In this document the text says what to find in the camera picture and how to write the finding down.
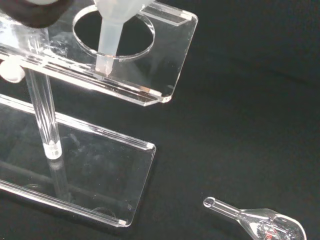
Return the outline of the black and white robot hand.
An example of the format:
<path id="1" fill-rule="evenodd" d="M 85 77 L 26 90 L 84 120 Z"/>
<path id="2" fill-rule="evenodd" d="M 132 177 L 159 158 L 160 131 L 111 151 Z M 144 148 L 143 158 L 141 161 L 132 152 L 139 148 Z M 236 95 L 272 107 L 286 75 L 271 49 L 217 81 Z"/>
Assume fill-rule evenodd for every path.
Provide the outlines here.
<path id="1" fill-rule="evenodd" d="M 0 10 L 31 28 L 54 24 L 73 4 L 72 0 L 2 0 Z"/>

